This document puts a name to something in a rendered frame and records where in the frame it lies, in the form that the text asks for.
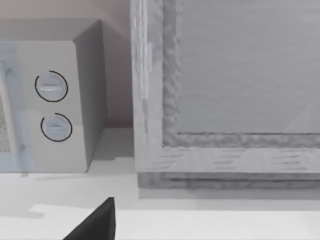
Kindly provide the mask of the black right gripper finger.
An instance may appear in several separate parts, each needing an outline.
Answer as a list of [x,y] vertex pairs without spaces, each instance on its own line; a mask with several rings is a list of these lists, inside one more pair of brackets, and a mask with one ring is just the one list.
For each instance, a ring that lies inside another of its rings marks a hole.
[[115,240],[115,198],[108,197],[62,240]]

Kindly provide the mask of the pale microwave knob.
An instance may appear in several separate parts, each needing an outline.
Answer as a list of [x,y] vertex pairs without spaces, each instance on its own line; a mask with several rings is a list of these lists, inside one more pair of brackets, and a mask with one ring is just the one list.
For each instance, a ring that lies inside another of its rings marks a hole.
[[55,112],[52,115],[42,118],[40,130],[48,140],[61,143],[71,137],[73,126],[65,115]]
[[65,77],[54,70],[38,75],[34,81],[34,88],[41,99],[50,103],[62,101],[69,91]]

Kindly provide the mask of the grey cabinet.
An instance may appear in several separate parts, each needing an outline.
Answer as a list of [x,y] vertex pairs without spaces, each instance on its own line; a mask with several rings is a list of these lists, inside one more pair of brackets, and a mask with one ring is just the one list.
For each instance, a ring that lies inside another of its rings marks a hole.
[[130,0],[137,184],[320,191],[320,0]]

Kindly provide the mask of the pale microwave oven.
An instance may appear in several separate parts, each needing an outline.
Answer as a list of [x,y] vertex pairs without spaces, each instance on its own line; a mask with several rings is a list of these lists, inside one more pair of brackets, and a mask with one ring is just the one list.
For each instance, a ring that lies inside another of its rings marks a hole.
[[[0,173],[84,173],[106,120],[102,22],[92,18],[0,19],[0,61],[11,69],[9,95],[20,146],[19,163],[0,158]],[[37,76],[56,71],[67,96],[47,102],[35,90]],[[66,116],[72,135],[63,142],[44,137],[41,120]]]

